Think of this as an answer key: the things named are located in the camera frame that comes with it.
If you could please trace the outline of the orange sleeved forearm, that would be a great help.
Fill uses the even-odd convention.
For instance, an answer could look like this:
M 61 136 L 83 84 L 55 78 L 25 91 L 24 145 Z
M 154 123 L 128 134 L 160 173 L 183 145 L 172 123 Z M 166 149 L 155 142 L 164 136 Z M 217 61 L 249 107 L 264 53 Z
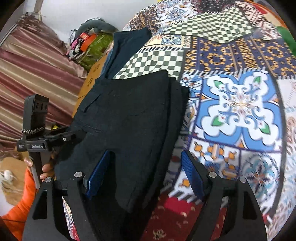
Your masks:
M 36 187 L 31 172 L 25 171 L 25 185 L 20 202 L 3 216 L 5 225 L 17 240 L 22 240 L 25 222 L 36 196 Z

